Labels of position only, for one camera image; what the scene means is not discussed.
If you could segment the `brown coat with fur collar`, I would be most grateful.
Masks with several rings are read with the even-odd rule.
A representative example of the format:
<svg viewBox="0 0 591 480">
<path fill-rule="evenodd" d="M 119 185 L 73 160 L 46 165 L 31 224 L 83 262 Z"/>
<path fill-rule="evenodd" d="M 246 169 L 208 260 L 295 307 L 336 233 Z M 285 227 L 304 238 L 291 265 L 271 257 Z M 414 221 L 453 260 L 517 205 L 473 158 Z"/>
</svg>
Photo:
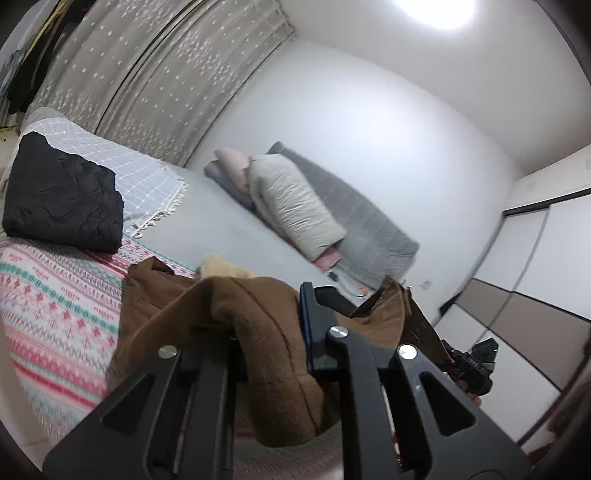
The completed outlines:
<svg viewBox="0 0 591 480">
<path fill-rule="evenodd" d="M 338 420 L 338 389 L 322 387 L 305 365 L 293 287 L 269 277 L 179 276 L 156 257 L 132 264 L 122 283 L 116 349 L 106 378 L 126 378 L 164 345 L 195 346 L 209 331 L 235 336 L 247 383 L 238 406 L 266 447 L 311 441 Z"/>
</svg>

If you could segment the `wardrobe with sliding doors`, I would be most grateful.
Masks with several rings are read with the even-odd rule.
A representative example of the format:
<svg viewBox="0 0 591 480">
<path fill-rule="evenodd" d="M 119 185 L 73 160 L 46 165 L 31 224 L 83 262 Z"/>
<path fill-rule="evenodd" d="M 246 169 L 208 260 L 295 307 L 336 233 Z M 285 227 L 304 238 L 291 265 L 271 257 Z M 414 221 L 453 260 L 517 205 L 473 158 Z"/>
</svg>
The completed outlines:
<svg viewBox="0 0 591 480">
<path fill-rule="evenodd" d="M 483 410 L 531 452 L 590 378 L 590 149 L 516 182 L 492 243 L 435 325 L 460 350 L 493 339 Z"/>
</svg>

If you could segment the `grey headboard cushion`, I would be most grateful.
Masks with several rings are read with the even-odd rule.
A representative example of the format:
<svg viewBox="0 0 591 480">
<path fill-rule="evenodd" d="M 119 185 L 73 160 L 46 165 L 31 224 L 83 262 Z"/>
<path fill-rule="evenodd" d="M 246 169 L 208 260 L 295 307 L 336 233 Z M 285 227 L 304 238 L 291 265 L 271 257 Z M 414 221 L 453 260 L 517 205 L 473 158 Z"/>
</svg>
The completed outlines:
<svg viewBox="0 0 591 480">
<path fill-rule="evenodd" d="M 385 277 L 403 280 L 420 245 L 365 195 L 344 180 L 277 141 L 270 154 L 281 154 L 301 170 L 335 221 L 346 229 L 338 242 L 338 267 L 356 282 L 376 289 Z"/>
</svg>

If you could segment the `patterned striped blanket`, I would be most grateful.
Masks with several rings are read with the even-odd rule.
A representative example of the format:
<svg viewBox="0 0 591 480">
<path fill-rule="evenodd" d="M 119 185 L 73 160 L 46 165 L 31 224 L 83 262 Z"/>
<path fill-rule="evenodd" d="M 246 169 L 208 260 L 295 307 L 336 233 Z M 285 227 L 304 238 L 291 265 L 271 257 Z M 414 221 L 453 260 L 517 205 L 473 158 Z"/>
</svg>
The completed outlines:
<svg viewBox="0 0 591 480">
<path fill-rule="evenodd" d="M 154 254 L 130 237 L 114 254 L 2 239 L 1 321 L 16 376 L 50 443 L 105 397 L 123 279 Z"/>
</svg>

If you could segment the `grey bed sheet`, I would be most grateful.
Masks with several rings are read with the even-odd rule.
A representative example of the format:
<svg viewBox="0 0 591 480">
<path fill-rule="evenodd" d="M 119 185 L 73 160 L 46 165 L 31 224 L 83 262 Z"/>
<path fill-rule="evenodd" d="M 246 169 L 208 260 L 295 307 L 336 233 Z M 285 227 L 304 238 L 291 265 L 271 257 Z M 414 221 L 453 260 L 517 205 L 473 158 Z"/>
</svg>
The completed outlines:
<svg viewBox="0 0 591 480">
<path fill-rule="evenodd" d="M 308 262 L 203 173 L 173 168 L 187 183 L 182 201 L 173 214 L 142 232 L 142 245 L 187 268 L 197 268 L 205 255 L 214 254 L 295 289 L 304 281 L 315 286 L 335 286 L 353 305 L 362 303 L 363 298 L 346 294 L 328 274 Z"/>
</svg>

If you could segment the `grey checked blanket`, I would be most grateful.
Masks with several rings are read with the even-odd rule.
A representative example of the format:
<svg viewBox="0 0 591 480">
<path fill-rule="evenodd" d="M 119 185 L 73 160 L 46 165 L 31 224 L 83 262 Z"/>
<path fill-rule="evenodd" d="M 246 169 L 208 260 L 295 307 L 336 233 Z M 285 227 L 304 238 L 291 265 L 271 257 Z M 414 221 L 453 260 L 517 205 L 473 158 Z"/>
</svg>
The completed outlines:
<svg viewBox="0 0 591 480">
<path fill-rule="evenodd" d="M 172 165 L 94 135 L 48 107 L 31 113 L 23 132 L 39 133 L 51 147 L 113 171 L 124 202 L 127 236 L 139 238 L 160 218 L 173 214 L 186 191 L 187 183 Z"/>
</svg>

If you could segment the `folded white duvet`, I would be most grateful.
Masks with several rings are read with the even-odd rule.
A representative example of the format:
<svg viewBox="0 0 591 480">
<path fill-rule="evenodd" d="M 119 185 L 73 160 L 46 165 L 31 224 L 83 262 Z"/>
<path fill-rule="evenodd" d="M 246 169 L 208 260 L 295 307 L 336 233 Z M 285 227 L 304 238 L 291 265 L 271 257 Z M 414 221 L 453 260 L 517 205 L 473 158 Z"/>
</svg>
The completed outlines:
<svg viewBox="0 0 591 480">
<path fill-rule="evenodd" d="M 310 182 L 281 154 L 249 158 L 247 186 L 256 211 L 280 236 L 314 262 L 346 237 Z"/>
</svg>

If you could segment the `small black garment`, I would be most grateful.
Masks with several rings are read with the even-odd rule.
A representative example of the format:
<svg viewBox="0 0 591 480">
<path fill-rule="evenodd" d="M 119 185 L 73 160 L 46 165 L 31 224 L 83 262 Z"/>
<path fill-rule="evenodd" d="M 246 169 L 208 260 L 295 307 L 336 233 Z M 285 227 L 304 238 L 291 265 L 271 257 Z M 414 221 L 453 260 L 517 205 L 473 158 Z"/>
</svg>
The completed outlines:
<svg viewBox="0 0 591 480">
<path fill-rule="evenodd" d="M 31 132 L 12 164 L 2 226 L 12 237 L 113 254 L 122 243 L 123 207 L 113 171 Z"/>
</svg>

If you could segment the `grey star curtain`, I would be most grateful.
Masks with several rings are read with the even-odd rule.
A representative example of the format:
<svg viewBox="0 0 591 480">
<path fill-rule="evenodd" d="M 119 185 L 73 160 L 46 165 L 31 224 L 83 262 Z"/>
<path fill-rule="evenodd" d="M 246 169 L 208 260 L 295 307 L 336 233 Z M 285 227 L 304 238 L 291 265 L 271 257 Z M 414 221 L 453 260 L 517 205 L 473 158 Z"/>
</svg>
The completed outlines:
<svg viewBox="0 0 591 480">
<path fill-rule="evenodd" d="M 31 106 L 179 167 L 294 36 L 277 1 L 97 1 Z"/>
</svg>

